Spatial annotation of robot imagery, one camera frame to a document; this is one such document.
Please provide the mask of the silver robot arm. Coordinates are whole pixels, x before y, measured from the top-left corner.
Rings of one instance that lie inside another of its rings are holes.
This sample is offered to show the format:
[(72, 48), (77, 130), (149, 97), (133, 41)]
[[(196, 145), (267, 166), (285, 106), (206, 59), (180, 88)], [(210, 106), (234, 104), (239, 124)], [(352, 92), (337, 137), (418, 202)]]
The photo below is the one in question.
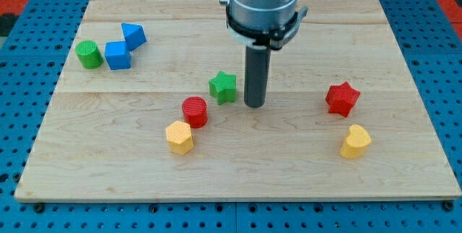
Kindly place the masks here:
[(228, 32), (243, 45), (280, 50), (299, 30), (308, 13), (297, 0), (219, 0), (226, 6)]

